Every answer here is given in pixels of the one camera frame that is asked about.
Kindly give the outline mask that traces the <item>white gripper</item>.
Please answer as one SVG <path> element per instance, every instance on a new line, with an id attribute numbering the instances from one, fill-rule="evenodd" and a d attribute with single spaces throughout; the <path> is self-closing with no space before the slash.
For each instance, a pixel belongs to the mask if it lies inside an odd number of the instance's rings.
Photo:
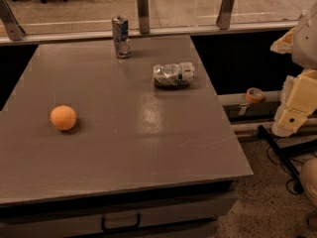
<path id="1" fill-rule="evenodd" d="M 271 46 L 277 54 L 290 54 L 304 69 L 296 77 L 288 75 L 280 94 L 280 105 L 274 116 L 271 131 L 278 137 L 296 133 L 317 109 L 317 2 Z"/>

